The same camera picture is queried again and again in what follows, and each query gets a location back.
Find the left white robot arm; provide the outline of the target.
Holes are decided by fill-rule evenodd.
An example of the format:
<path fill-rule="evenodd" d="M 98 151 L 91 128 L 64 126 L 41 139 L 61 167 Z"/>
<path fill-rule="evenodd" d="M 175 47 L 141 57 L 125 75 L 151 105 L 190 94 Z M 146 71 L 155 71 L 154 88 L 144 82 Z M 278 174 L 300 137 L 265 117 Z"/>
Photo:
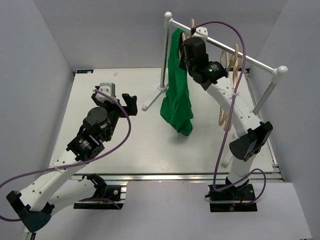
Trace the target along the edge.
<path fill-rule="evenodd" d="M 41 175 L 29 186 L 12 190 L 6 196 L 19 221 L 31 233 L 42 229 L 54 214 L 78 201 L 107 200 L 107 184 L 96 173 L 84 176 L 69 190 L 61 187 L 86 165 L 104 157 L 104 143 L 112 139 L 118 120 L 137 115 L 137 96 L 122 94 L 125 106 L 116 97 L 98 89 L 91 98 L 96 107 L 87 113 L 61 156 L 49 168 L 41 170 Z"/>

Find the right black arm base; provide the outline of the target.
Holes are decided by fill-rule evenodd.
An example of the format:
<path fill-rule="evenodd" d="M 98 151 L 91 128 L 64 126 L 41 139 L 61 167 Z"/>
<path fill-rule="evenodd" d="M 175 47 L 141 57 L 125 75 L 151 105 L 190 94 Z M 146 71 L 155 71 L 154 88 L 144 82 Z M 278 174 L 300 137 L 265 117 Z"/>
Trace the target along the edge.
<path fill-rule="evenodd" d="M 223 191 L 215 191 L 213 185 L 208 185 L 205 199 L 209 202 L 211 213 L 257 212 L 257 204 L 252 184 L 247 184 L 240 190 L 233 186 Z"/>

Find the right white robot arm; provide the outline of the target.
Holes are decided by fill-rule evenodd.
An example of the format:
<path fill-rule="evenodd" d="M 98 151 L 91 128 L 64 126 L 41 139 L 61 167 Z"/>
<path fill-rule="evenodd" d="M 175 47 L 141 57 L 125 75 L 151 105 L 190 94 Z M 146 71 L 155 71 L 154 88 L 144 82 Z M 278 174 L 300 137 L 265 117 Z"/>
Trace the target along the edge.
<path fill-rule="evenodd" d="M 183 42 L 184 64 L 193 80 L 222 107 L 231 120 L 237 138 L 229 143 L 232 164 L 226 178 L 226 195 L 236 200 L 244 193 L 242 186 L 250 172 L 255 156 L 267 142 L 272 124 L 262 122 L 234 92 L 228 72 L 218 61 L 210 61 L 206 43 L 200 37 Z"/>

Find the green t shirt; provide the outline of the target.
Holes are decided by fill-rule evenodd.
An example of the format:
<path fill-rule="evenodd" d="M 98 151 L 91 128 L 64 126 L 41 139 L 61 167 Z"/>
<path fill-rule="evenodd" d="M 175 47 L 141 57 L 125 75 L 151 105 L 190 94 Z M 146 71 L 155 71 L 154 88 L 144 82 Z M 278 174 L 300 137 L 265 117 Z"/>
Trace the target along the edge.
<path fill-rule="evenodd" d="M 161 117 L 173 127 L 177 133 L 189 136 L 192 133 L 193 119 L 187 71 L 179 68 L 180 46 L 182 45 L 181 29 L 171 35 L 168 58 L 168 89 L 160 108 Z"/>

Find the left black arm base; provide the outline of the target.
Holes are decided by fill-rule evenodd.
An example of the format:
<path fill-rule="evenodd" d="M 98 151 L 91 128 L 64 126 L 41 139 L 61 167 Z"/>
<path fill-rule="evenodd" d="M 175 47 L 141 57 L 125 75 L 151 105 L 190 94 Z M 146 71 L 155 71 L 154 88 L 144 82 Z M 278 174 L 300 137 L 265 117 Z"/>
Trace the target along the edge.
<path fill-rule="evenodd" d="M 121 210 L 124 206 L 125 187 L 106 183 L 99 175 L 83 175 L 82 180 L 89 180 L 97 188 L 94 194 L 84 201 L 74 203 L 75 210 Z"/>

